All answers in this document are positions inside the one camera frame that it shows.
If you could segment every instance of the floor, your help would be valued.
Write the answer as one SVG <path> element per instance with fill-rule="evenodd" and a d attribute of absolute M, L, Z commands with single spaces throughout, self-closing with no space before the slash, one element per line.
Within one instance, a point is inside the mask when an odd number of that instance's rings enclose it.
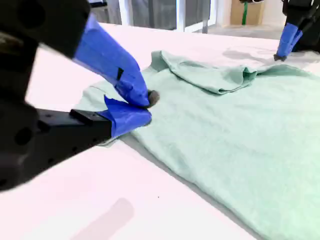
<path fill-rule="evenodd" d="M 208 34 L 279 40 L 282 30 L 283 27 L 274 26 L 234 25 L 220 27 L 213 25 L 208 27 Z"/>

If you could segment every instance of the cardboard box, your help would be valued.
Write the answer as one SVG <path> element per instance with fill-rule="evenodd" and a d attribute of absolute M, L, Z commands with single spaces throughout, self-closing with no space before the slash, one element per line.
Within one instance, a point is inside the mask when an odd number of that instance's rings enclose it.
<path fill-rule="evenodd" d="M 245 5 L 239 0 L 232 0 L 230 24 L 241 25 L 244 15 Z M 246 25 L 261 25 L 264 16 L 265 2 L 248 3 L 246 15 Z"/>

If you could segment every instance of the white tabletop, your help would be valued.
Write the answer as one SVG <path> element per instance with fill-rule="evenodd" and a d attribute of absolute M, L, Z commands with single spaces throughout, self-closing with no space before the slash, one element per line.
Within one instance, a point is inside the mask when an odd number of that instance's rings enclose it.
<path fill-rule="evenodd" d="M 155 50 L 219 66 L 268 65 L 278 45 L 270 39 L 103 26 L 142 69 Z M 289 62 L 318 73 L 318 56 L 299 57 Z M 86 87 L 101 80 L 58 53 L 39 49 L 27 100 L 37 108 L 69 111 Z M 0 193 L 0 239 L 257 238 L 204 198 L 118 141 L 109 148 L 93 147 Z"/>

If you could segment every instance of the robotic arm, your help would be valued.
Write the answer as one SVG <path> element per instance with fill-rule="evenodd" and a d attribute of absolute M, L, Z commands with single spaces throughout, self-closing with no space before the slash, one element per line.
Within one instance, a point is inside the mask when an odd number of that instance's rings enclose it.
<path fill-rule="evenodd" d="M 39 43 L 102 75 L 127 103 L 105 97 L 103 112 L 52 111 L 26 103 Z M 90 15 L 86 0 L 0 1 L 0 191 L 147 125 L 146 108 L 155 95 L 135 59 Z"/>
<path fill-rule="evenodd" d="M 240 0 L 261 3 L 264 0 Z M 274 60 L 285 61 L 291 52 L 320 53 L 320 0 L 281 0 L 287 17 Z"/>

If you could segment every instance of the mint green t-shirt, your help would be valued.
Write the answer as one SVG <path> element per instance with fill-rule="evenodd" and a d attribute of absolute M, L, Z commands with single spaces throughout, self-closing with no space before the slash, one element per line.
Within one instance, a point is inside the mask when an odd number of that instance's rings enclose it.
<path fill-rule="evenodd" d="M 219 68 L 159 51 L 143 71 L 160 94 L 131 134 L 267 240 L 320 240 L 320 78 L 287 65 Z M 106 81 L 76 108 L 104 110 Z"/>

